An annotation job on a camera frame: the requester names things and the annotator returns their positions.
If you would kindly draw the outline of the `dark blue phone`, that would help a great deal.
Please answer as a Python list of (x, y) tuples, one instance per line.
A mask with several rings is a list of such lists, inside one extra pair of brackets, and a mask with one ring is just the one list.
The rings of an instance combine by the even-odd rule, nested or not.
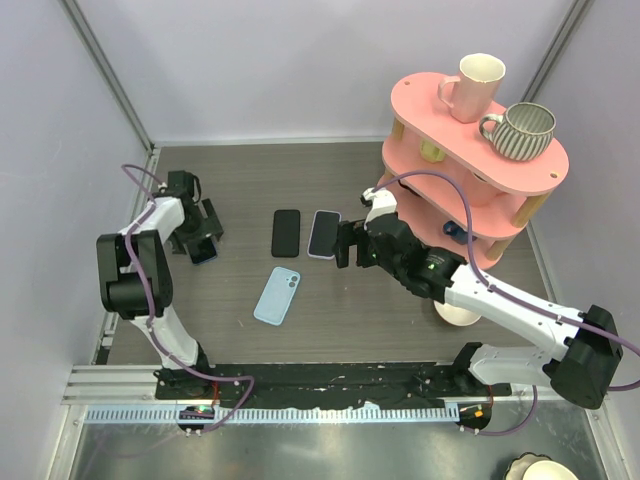
[(215, 242), (211, 238), (192, 242), (188, 246), (188, 252), (193, 265), (204, 264), (218, 256)]

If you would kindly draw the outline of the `light blue phone case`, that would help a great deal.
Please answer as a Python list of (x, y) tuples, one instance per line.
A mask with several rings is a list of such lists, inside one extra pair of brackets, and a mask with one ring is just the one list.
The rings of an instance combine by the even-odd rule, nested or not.
[(288, 313), (300, 280), (298, 272), (275, 267), (254, 308), (254, 318), (268, 325), (280, 326)]

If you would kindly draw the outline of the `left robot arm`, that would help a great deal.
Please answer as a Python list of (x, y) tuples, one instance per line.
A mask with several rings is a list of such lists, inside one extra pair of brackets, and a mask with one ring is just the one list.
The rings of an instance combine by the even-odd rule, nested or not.
[(144, 210), (127, 227), (97, 239), (101, 301), (106, 311), (135, 325), (160, 356), (153, 372), (157, 398), (204, 398), (216, 383), (204, 350), (174, 309), (165, 246), (201, 265), (218, 256), (224, 230), (191, 172), (169, 172), (147, 196)]

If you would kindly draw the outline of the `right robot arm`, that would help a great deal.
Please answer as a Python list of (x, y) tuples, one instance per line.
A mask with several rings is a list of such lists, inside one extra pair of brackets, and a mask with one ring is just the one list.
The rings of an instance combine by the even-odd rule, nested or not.
[(528, 348), (467, 345), (458, 357), (463, 363), (451, 371), (460, 393), (520, 383), (551, 388), (584, 409), (603, 403), (623, 356), (606, 309), (564, 307), (500, 282), (460, 255), (424, 245), (395, 213), (341, 222), (334, 246), (338, 267), (348, 266), (351, 247), (357, 266), (378, 266), (411, 294), (470, 311), (530, 342)]

